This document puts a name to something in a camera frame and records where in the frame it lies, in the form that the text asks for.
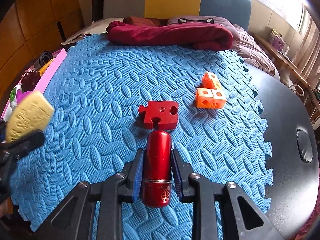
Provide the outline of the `red metallic cylinder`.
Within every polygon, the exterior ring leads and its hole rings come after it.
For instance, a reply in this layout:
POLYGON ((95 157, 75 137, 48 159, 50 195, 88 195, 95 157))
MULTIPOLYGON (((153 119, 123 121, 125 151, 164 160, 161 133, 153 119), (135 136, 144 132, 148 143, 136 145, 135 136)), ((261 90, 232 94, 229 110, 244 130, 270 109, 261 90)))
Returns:
POLYGON ((165 131, 148 135, 142 180, 142 202, 154 208, 163 208, 171 197, 171 136, 165 131))

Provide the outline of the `yellow oval perforated object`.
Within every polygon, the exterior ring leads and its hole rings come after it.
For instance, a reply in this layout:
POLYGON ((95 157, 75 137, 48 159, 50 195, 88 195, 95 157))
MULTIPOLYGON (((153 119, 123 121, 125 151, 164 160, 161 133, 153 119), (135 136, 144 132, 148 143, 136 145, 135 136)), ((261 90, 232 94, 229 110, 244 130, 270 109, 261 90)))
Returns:
POLYGON ((44 131, 54 113, 54 107, 36 90, 24 98, 7 122, 5 140, 9 143, 37 129, 44 131))

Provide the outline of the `white green plug-in device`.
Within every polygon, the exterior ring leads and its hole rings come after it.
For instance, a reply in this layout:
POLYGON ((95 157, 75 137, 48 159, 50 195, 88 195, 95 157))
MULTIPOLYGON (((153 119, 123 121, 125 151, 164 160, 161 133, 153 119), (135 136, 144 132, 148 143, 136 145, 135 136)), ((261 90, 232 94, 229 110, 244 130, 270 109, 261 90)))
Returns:
POLYGON ((7 106, 5 107, 3 114, 5 114, 7 111, 13 111, 18 103, 17 103, 17 92, 21 92, 21 85, 17 84, 10 92, 9 95, 9 103, 7 104, 7 106))

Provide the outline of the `magenta plastic cup toy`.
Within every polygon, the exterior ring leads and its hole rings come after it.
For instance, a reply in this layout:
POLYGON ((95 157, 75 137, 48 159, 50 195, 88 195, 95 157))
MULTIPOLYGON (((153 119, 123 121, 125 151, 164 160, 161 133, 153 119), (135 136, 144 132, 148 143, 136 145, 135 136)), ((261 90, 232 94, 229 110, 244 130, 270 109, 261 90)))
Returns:
POLYGON ((21 101, 24 100, 25 97, 27 97, 29 94, 31 94, 33 91, 28 92, 22 92, 21 90, 18 90, 16 93, 16 101, 17 104, 19 104, 21 101))

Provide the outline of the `red puzzle piece block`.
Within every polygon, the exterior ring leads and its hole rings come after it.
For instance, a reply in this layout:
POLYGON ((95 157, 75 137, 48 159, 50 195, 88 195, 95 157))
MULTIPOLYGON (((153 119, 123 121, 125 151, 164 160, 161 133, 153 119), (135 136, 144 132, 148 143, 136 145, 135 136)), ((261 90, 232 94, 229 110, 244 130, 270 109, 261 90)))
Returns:
POLYGON ((139 114, 143 117, 145 129, 171 130, 177 127, 179 104, 175 101, 148 101, 140 105, 139 114))

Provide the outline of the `dark brown gold ornament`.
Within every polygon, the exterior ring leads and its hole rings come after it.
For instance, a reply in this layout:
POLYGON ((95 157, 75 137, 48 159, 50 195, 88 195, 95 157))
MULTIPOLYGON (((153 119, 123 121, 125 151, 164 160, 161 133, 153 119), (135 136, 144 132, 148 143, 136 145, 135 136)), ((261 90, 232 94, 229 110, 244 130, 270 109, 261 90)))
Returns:
POLYGON ((32 69, 25 73, 21 81, 21 89, 23 92, 33 91, 38 84, 41 76, 39 71, 32 69))

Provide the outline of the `orange linked cubes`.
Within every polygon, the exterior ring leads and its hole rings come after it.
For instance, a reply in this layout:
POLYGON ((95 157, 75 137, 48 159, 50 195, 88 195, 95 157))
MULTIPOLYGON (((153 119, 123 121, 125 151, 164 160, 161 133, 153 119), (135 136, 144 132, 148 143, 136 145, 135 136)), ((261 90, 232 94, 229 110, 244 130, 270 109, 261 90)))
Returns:
POLYGON ((202 77, 202 87, 195 93, 197 108, 222 109, 227 99, 219 78, 211 72, 205 72, 202 77))

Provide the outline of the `orange toy car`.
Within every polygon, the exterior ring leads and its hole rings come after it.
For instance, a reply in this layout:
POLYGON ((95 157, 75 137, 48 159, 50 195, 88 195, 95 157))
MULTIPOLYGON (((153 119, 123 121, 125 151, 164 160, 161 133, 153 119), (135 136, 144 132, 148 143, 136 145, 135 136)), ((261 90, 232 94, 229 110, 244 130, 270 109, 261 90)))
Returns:
POLYGON ((46 70, 49 68, 49 66, 51 65, 51 63, 54 61, 54 58, 50 59, 40 70, 39 70, 39 73, 40 73, 40 76, 42 76, 46 70))

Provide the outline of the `black grey cylinder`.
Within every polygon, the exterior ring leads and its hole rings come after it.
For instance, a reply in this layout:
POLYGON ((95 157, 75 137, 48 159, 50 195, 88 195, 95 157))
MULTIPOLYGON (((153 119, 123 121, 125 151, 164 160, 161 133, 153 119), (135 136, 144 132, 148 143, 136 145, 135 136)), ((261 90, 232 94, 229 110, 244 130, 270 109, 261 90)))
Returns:
POLYGON ((46 63, 53 59, 53 55, 49 51, 43 51, 39 58, 34 62, 34 69, 39 71, 46 63))

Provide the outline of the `blue foam puzzle mat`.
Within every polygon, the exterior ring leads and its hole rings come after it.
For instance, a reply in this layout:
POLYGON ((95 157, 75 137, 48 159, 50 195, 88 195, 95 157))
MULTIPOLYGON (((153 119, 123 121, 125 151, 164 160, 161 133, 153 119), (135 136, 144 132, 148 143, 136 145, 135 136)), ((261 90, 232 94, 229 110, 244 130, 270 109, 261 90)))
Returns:
POLYGON ((67 53, 43 96, 54 107, 43 146, 19 159, 12 201, 30 222, 27 239, 274 239, 265 187, 273 172, 267 122, 237 52, 182 46, 120 46, 101 35, 67 53), (222 109, 197 108, 205 72, 226 95, 222 109), (129 202, 127 176, 148 135, 140 105, 179 104, 171 151, 191 165, 190 200, 129 202))

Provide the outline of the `pink shallow cardboard box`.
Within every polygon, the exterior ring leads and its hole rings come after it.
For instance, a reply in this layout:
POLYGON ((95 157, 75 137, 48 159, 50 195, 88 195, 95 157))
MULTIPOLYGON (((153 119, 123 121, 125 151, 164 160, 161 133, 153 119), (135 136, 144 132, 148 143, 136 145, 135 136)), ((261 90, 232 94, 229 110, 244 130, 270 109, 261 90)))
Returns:
POLYGON ((4 121, 8 121, 12 111, 32 91, 38 90, 44 93, 66 56, 67 53, 62 48, 54 52, 52 58, 43 67, 40 66, 42 57, 39 57, 31 67, 25 70, 19 77, 20 81, 10 85, 3 95, 1 103, 6 102, 6 105, 1 106, 1 118, 4 121))

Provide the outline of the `wooden wardrobe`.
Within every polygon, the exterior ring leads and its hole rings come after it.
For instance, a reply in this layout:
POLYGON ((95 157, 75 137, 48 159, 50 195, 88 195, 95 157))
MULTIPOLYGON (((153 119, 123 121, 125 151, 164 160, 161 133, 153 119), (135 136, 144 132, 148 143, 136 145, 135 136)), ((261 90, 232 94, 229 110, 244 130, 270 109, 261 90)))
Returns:
POLYGON ((1 95, 31 60, 83 27, 79 0, 16 0, 1 20, 1 95))

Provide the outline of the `pink striped bedsheet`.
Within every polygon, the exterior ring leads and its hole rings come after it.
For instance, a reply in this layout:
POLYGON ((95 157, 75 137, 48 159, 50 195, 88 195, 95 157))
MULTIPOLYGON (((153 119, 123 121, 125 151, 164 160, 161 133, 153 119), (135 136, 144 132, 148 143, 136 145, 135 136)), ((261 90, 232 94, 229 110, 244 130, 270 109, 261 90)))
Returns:
POLYGON ((234 24, 233 27, 239 34, 239 38, 233 42, 232 50, 250 64, 272 77, 276 77, 277 69, 263 49, 255 42, 241 26, 234 24))

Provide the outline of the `cat print pillow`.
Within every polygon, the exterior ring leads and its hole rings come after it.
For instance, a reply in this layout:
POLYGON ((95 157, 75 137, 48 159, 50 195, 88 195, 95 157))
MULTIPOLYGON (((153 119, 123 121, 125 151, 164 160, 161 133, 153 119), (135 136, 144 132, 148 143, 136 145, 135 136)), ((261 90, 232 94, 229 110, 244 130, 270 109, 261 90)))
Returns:
POLYGON ((219 16, 181 16, 174 17, 168 20, 168 25, 171 24, 182 24, 182 23, 208 23, 208 24, 218 24, 222 27, 228 29, 232 35, 233 40, 237 41, 240 39, 240 34, 235 29, 235 27, 227 19, 219 16))

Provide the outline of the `beige canvas bag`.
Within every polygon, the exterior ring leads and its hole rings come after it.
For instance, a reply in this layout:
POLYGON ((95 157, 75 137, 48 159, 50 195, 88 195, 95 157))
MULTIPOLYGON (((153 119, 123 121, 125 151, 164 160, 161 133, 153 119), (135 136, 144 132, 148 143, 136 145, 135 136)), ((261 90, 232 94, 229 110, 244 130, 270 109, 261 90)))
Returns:
POLYGON ((110 25, 110 23, 114 21, 123 22, 123 18, 107 18, 105 20, 98 20, 96 22, 92 22, 91 25, 84 27, 84 29, 81 29, 77 33, 73 34, 71 37, 67 38, 67 40, 61 43, 61 46, 66 46, 68 44, 78 42, 86 36, 105 33, 106 28, 110 25))

